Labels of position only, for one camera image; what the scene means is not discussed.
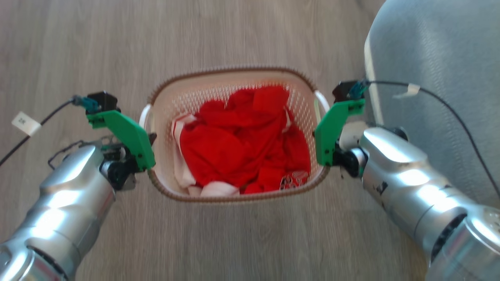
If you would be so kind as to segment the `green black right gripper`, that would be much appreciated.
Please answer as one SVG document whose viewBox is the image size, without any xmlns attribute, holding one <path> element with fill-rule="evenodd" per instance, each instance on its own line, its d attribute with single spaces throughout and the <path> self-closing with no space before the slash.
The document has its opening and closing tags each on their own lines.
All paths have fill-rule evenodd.
<svg viewBox="0 0 500 281">
<path fill-rule="evenodd" d="M 334 103 L 319 120 L 314 131 L 316 161 L 323 167 L 342 167 L 353 178 L 360 178 L 367 162 L 359 147 L 368 127 L 364 121 L 346 123 L 351 116 L 364 112 L 365 100 Z"/>
</svg>

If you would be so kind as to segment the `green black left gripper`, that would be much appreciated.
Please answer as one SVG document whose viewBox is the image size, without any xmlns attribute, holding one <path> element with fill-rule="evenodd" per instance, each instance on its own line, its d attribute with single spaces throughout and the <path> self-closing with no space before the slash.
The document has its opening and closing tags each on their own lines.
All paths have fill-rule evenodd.
<svg viewBox="0 0 500 281">
<path fill-rule="evenodd" d="M 87 114 L 93 129 L 107 128 L 117 142 L 101 146 L 104 160 L 100 172 L 116 191 L 127 190 L 131 176 L 150 170 L 156 164 L 152 145 L 156 133 L 147 133 L 138 123 L 117 110 Z"/>
</svg>

